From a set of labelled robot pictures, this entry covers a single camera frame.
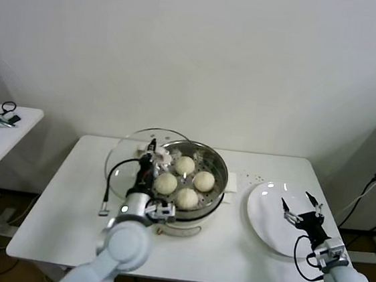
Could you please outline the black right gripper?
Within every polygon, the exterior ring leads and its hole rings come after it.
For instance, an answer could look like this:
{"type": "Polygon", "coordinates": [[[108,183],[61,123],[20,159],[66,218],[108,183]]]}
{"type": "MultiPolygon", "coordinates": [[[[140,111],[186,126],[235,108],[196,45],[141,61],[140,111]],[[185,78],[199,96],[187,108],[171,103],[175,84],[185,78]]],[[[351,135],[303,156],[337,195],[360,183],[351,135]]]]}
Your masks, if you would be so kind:
{"type": "Polygon", "coordinates": [[[306,191],[306,196],[312,204],[314,211],[310,211],[301,215],[295,215],[289,210],[285,199],[282,198],[283,215],[289,223],[295,224],[299,230],[304,230],[310,240],[312,246],[320,246],[325,240],[328,239],[327,233],[322,226],[324,216],[322,214],[322,204],[310,193],[306,191]]]}

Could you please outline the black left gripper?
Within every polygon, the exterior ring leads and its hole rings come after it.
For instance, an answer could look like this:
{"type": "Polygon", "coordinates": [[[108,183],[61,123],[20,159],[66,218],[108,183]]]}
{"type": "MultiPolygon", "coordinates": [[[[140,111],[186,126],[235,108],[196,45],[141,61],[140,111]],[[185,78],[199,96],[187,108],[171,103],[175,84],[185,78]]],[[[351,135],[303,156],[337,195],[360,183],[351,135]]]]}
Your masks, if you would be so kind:
{"type": "Polygon", "coordinates": [[[130,189],[131,193],[153,194],[154,165],[152,161],[157,160],[158,154],[156,149],[157,140],[153,138],[152,141],[147,144],[142,158],[138,161],[140,169],[136,174],[134,186],[130,189]]]}

